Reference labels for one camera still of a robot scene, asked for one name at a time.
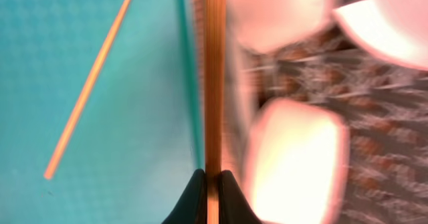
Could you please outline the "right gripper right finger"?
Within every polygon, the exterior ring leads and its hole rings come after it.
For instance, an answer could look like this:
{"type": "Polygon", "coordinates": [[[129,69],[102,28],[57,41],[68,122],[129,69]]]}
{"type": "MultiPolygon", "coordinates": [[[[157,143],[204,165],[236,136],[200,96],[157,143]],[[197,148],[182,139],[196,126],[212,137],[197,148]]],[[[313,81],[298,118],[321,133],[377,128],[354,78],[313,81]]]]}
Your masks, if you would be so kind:
{"type": "Polygon", "coordinates": [[[221,172],[217,186],[220,224],[262,224],[249,206],[231,171],[221,172]]]}

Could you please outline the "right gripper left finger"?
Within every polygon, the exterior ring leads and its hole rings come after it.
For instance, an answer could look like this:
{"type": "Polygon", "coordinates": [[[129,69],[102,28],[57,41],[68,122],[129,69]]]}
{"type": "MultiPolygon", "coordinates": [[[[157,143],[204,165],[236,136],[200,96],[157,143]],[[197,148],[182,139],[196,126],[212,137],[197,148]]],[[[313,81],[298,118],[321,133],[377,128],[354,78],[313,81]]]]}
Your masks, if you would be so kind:
{"type": "Polygon", "coordinates": [[[206,224],[207,179],[203,169],[190,178],[175,207],[162,224],[206,224]]]}

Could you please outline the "pink bowl with rice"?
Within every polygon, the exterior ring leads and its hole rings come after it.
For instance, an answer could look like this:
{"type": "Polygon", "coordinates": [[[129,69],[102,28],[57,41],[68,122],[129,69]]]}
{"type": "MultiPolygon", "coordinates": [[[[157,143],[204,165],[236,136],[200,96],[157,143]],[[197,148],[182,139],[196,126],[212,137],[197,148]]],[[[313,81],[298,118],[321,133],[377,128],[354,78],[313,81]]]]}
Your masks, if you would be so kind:
{"type": "Polygon", "coordinates": [[[243,192],[265,223],[334,223],[349,155],[349,130],[338,114],[285,98],[270,100],[250,130],[243,192]]]}

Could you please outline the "wooden chopstick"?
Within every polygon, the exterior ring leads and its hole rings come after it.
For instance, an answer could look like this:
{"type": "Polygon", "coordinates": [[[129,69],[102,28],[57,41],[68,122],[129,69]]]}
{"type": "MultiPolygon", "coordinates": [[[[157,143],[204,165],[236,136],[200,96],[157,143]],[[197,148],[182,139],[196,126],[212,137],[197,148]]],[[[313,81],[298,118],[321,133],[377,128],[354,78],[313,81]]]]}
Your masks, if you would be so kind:
{"type": "Polygon", "coordinates": [[[80,92],[80,95],[78,96],[78,99],[76,100],[76,103],[74,105],[74,108],[70,114],[70,117],[68,118],[68,121],[63,129],[63,132],[60,136],[60,139],[58,140],[58,143],[56,144],[55,150],[50,158],[50,161],[47,165],[47,168],[43,174],[43,177],[47,180],[51,180],[59,165],[60,161],[66,151],[66,148],[68,146],[68,143],[70,141],[70,138],[72,137],[72,134],[74,133],[74,130],[78,124],[78,121],[80,119],[80,116],[82,115],[82,112],[84,111],[84,108],[86,106],[86,103],[90,97],[90,94],[92,93],[92,90],[94,88],[94,85],[98,79],[98,76],[100,75],[100,72],[104,66],[104,62],[106,61],[106,58],[108,56],[108,53],[114,43],[114,40],[118,34],[118,31],[122,25],[123,19],[125,18],[126,12],[128,11],[128,8],[130,6],[132,0],[124,0],[117,16],[115,17],[109,32],[102,44],[102,47],[100,48],[100,51],[98,52],[98,55],[96,56],[96,59],[93,63],[93,66],[88,74],[88,77],[86,79],[85,84],[83,85],[82,91],[80,92]]]}
{"type": "Polygon", "coordinates": [[[205,172],[207,222],[219,222],[226,0],[204,0],[205,172]]]}

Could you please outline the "grey bowl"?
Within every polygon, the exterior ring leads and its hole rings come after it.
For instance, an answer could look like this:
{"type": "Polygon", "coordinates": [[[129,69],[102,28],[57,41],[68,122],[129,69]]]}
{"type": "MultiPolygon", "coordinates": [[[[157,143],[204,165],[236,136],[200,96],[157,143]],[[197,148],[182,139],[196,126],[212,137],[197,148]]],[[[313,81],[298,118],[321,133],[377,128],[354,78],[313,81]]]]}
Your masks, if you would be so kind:
{"type": "Polygon", "coordinates": [[[244,48],[271,53],[329,24],[330,0],[227,0],[229,28],[244,48]]]}

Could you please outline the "large white plate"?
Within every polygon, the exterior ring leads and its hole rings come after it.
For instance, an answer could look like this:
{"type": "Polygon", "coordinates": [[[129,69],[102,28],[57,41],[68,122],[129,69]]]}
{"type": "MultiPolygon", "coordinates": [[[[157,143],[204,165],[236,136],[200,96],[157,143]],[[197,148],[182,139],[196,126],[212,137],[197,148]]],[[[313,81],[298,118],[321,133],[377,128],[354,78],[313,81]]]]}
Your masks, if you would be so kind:
{"type": "Polygon", "coordinates": [[[427,69],[427,0],[332,0],[333,16],[363,50],[391,64],[427,69]]]}

